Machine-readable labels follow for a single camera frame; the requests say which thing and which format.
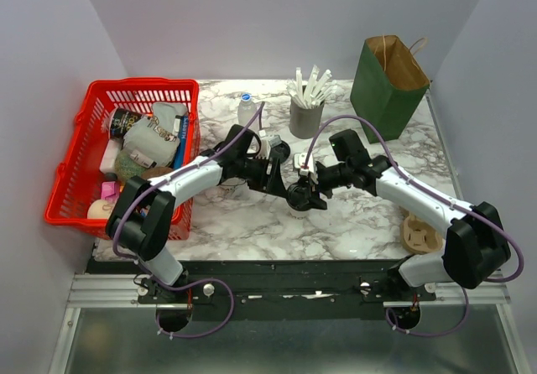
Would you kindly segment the black plastic cup lid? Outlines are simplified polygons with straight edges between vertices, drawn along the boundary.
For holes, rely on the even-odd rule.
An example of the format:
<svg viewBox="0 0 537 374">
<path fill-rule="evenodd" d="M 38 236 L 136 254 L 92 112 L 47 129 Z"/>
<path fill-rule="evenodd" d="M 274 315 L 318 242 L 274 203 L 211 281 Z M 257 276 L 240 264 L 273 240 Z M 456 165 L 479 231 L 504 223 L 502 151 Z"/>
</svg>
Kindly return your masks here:
<svg viewBox="0 0 537 374">
<path fill-rule="evenodd" d="M 292 210 L 299 212 L 310 210 L 310 187 L 303 184 L 291 184 L 287 189 L 286 200 Z"/>
</svg>

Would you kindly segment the white paper cup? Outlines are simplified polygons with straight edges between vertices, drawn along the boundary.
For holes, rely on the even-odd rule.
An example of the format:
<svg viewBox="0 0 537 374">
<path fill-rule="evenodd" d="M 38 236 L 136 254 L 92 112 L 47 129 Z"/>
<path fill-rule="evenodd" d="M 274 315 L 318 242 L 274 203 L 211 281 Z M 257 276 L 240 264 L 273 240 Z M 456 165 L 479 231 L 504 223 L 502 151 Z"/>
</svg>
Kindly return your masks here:
<svg viewBox="0 0 537 374">
<path fill-rule="evenodd" d="M 302 211 L 302 210 L 290 210 L 290 214 L 297 219 L 303 219 L 308 216 L 308 211 Z"/>
</svg>

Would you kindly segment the green paper bag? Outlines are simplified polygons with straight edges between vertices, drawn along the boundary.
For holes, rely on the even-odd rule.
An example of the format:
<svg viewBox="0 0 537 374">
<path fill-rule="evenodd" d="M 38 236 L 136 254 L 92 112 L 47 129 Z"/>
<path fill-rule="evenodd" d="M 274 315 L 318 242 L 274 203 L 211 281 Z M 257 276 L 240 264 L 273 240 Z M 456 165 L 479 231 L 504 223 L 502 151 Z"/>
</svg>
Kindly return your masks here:
<svg viewBox="0 0 537 374">
<path fill-rule="evenodd" d="M 426 37 L 406 46 L 396 35 L 364 41 L 350 101 L 355 113 L 379 131 L 383 139 L 400 137 L 430 87 L 430 80 L 415 55 Z"/>
</svg>

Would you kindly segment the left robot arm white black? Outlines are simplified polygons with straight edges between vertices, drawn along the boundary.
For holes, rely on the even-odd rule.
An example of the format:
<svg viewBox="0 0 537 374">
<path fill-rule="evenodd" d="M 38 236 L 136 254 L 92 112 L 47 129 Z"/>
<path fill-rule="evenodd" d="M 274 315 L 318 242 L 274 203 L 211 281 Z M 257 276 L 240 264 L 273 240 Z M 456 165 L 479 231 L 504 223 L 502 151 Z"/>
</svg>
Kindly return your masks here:
<svg viewBox="0 0 537 374">
<path fill-rule="evenodd" d="M 280 165 L 287 157 L 277 151 L 282 143 L 277 135 L 233 125 L 224 141 L 187 165 L 152 179 L 129 179 L 107 221 L 106 234 L 154 275 L 165 301 L 180 301 L 186 291 L 180 277 L 184 269 L 166 248 L 175 210 L 229 179 L 242 179 L 251 190 L 284 198 Z"/>
</svg>

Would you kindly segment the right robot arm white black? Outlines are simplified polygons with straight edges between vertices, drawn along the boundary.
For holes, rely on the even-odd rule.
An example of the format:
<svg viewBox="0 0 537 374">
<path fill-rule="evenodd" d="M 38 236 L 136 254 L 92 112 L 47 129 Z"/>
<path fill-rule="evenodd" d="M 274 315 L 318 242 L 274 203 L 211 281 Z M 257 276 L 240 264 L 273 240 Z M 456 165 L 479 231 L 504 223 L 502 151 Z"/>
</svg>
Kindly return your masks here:
<svg viewBox="0 0 537 374">
<path fill-rule="evenodd" d="M 412 180 L 388 157 L 370 157 L 351 129 L 331 136 L 330 144 L 338 161 L 332 166 L 314 161 L 308 153 L 294 156 L 300 179 L 289 193 L 293 208 L 324 210 L 323 196 L 353 186 L 411 212 L 444 241 L 440 250 L 407 257 L 392 267 L 385 282 L 392 298 L 407 299 L 427 283 L 454 282 L 474 289 L 510 259 L 508 242 L 499 233 L 499 214 L 492 205 L 471 205 Z"/>
</svg>

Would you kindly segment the clear water bottle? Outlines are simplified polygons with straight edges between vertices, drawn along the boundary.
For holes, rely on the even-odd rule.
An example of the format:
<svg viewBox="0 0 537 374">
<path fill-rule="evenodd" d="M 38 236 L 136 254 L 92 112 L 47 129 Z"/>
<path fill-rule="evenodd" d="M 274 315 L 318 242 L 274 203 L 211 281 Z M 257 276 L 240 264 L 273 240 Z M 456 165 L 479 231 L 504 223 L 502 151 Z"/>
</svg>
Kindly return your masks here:
<svg viewBox="0 0 537 374">
<path fill-rule="evenodd" d="M 242 93 L 237 108 L 238 124 L 245 127 L 258 111 L 258 104 L 249 93 Z"/>
</svg>

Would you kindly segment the white wrapped straws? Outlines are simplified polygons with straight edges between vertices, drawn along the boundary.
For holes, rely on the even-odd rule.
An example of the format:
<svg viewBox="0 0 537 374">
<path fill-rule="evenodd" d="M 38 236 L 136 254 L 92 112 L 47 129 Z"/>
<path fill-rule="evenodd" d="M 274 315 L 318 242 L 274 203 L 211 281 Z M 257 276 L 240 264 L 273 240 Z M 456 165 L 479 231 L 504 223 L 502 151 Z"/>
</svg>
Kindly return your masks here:
<svg viewBox="0 0 537 374">
<path fill-rule="evenodd" d="M 317 65 L 311 69 L 306 80 L 300 67 L 295 70 L 295 78 L 286 82 L 290 99 L 301 109 L 319 108 L 329 96 L 336 93 L 336 85 L 332 81 L 332 72 L 327 69 L 320 73 Z"/>
</svg>

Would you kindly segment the blue flat box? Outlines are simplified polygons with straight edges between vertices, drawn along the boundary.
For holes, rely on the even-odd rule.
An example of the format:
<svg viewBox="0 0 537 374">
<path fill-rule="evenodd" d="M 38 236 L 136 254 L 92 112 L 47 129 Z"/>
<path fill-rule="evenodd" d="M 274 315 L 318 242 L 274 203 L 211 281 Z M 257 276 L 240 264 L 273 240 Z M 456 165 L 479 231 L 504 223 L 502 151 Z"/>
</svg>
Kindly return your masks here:
<svg viewBox="0 0 537 374">
<path fill-rule="evenodd" d="M 187 137 L 188 137 L 188 131 L 189 131 L 189 123 L 190 123 L 190 119 L 188 115 L 184 115 L 180 118 L 180 130 L 178 133 L 178 139 L 180 140 L 180 143 L 176 150 L 175 158 L 172 163 L 173 169 L 179 169 L 184 163 Z"/>
</svg>

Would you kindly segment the brown cardboard cup carrier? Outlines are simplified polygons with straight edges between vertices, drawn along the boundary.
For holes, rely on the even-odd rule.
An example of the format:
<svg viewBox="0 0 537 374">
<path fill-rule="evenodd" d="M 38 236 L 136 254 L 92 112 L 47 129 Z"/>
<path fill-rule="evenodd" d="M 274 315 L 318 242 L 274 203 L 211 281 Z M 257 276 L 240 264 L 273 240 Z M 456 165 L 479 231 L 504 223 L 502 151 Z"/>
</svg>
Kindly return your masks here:
<svg viewBox="0 0 537 374">
<path fill-rule="evenodd" d="M 414 255 L 438 252 L 444 246 L 444 239 L 429 224 L 408 210 L 401 210 L 404 219 L 400 225 L 400 243 Z"/>
</svg>

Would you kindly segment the brown round lid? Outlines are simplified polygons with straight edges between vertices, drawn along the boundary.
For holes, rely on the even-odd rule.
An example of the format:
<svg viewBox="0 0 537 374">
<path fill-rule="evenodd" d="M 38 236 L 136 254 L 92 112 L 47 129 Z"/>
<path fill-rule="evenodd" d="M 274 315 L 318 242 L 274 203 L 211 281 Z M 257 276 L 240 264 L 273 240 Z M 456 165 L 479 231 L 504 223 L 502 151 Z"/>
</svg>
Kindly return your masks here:
<svg viewBox="0 0 537 374">
<path fill-rule="evenodd" d="M 149 180 L 149 179 L 153 179 L 159 176 L 169 174 L 171 172 L 173 172 L 173 169 L 170 167 L 158 166 L 158 167 L 153 167 L 153 168 L 143 171 L 140 174 L 140 177 L 142 179 Z"/>
</svg>

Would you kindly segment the grey cloth pouch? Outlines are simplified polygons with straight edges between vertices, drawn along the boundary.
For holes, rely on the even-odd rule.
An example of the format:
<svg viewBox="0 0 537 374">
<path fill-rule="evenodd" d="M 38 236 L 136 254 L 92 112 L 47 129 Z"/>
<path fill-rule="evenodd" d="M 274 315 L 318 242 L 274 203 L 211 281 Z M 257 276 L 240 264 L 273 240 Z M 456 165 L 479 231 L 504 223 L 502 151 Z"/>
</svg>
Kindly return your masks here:
<svg viewBox="0 0 537 374">
<path fill-rule="evenodd" d="M 188 115 L 183 103 L 155 102 L 153 115 L 142 117 L 127 131 L 123 150 L 135 163 L 145 167 L 168 166 L 179 147 L 181 118 Z"/>
</svg>

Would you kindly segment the green scrub sponge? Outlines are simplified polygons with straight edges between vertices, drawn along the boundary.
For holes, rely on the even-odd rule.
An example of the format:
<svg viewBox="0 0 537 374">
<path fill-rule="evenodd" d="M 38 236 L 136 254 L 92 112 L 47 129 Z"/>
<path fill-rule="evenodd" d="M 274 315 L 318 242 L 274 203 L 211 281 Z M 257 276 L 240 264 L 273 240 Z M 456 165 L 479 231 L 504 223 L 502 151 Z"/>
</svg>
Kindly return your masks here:
<svg viewBox="0 0 537 374">
<path fill-rule="evenodd" d="M 125 150 L 118 153 L 113 168 L 118 181 L 122 184 L 146 171 L 146 168 L 134 162 Z"/>
</svg>

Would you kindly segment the black snack can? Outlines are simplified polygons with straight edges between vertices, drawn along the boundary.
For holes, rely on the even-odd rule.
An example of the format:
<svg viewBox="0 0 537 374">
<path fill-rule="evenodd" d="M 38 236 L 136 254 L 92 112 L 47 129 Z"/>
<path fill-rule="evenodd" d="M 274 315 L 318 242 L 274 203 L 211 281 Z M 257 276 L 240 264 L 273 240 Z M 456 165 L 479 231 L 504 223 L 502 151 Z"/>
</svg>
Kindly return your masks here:
<svg viewBox="0 0 537 374">
<path fill-rule="evenodd" d="M 123 139 L 132 126 L 144 117 L 144 114 L 116 108 L 109 117 L 108 135 L 112 139 Z"/>
</svg>

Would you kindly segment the pink small box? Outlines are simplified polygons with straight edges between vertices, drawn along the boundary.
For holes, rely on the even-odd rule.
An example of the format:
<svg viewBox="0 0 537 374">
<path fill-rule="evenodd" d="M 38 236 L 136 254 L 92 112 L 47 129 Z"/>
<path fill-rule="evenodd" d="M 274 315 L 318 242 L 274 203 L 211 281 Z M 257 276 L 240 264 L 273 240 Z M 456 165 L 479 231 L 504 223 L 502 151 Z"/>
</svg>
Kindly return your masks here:
<svg viewBox="0 0 537 374">
<path fill-rule="evenodd" d="M 117 181 L 104 181 L 101 185 L 101 199 L 116 201 L 120 195 L 120 184 Z"/>
</svg>

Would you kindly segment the white soap block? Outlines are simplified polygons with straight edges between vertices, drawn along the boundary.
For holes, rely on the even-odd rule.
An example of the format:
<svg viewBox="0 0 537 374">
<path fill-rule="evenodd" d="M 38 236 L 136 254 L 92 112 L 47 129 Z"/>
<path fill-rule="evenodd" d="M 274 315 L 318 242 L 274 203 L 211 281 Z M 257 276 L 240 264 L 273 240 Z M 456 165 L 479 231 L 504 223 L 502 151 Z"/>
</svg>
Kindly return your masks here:
<svg viewBox="0 0 537 374">
<path fill-rule="evenodd" d="M 115 173 L 115 162 L 117 156 L 122 150 L 122 144 L 115 139 L 109 139 L 105 148 L 102 160 L 100 162 L 99 171 L 103 174 Z"/>
</svg>

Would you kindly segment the red plastic basket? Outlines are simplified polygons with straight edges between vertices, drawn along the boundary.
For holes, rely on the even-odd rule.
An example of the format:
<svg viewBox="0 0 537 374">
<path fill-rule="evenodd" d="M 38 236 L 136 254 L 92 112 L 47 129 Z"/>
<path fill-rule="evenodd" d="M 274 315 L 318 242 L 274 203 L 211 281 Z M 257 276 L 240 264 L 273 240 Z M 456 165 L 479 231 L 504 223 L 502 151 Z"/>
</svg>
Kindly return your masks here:
<svg viewBox="0 0 537 374">
<path fill-rule="evenodd" d="M 113 112 L 121 108 L 150 116 L 157 101 L 187 105 L 187 164 L 199 154 L 199 90 L 198 82 L 192 79 L 130 77 L 92 82 L 74 118 L 70 145 L 56 169 L 44 220 L 52 226 L 70 226 L 106 240 L 106 222 L 89 219 L 87 212 L 101 197 L 104 174 L 99 167 L 109 140 L 107 130 Z"/>
</svg>

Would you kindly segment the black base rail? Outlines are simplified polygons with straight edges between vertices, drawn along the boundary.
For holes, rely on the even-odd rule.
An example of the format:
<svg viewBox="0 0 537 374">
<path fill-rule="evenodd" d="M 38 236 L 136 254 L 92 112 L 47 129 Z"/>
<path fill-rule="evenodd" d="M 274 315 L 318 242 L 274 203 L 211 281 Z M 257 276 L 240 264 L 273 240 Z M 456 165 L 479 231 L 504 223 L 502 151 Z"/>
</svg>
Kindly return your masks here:
<svg viewBox="0 0 537 374">
<path fill-rule="evenodd" d="M 140 304 L 190 309 L 195 320 L 382 319 L 384 306 L 404 309 L 436 299 L 424 287 L 398 287 L 388 275 L 393 260 L 191 261 L 170 292 L 142 279 Z"/>
</svg>

